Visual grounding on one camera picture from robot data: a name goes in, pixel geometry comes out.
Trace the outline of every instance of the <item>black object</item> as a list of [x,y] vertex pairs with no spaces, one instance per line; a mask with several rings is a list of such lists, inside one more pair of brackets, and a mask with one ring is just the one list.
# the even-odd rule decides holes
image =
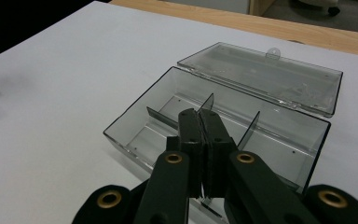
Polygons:
[[172,126],[179,136],[167,139],[148,182],[131,191],[96,190],[73,223],[187,223],[188,198],[198,197],[201,185],[205,197],[225,199],[230,224],[358,223],[358,201],[350,194],[326,185],[294,193],[260,157],[236,149],[213,111],[188,109],[178,120]]
[[92,0],[0,1],[0,53],[71,15]]
[[330,7],[328,8],[328,14],[332,17],[338,15],[338,13],[341,11],[338,7]]

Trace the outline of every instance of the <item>white tabletop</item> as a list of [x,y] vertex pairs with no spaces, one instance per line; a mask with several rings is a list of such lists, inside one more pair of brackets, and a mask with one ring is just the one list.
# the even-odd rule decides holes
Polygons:
[[146,174],[103,130],[176,62],[216,42],[344,72],[310,184],[358,199],[357,55],[93,2],[0,54],[0,223],[71,223],[94,190],[140,184]]

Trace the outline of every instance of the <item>plastic box lid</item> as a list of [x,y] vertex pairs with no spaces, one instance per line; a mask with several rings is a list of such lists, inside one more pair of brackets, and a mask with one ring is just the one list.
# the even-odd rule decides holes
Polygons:
[[217,43],[178,62],[193,74],[273,104],[331,118],[342,72],[280,56]]

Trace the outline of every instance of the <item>clear plastic box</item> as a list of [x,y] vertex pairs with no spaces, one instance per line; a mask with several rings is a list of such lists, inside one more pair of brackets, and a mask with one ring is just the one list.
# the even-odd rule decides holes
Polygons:
[[[209,108],[239,150],[259,155],[294,192],[307,188],[330,128],[342,72],[217,43],[171,67],[116,119],[104,135],[152,172],[178,114]],[[195,199],[217,222],[227,222],[223,199]]]

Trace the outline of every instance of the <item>wooden floor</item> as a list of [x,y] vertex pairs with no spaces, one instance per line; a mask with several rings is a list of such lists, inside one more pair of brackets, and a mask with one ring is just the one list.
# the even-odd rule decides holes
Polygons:
[[327,8],[310,6],[298,0],[275,0],[262,16],[358,32],[358,0],[339,0],[338,7],[341,12],[331,17]]

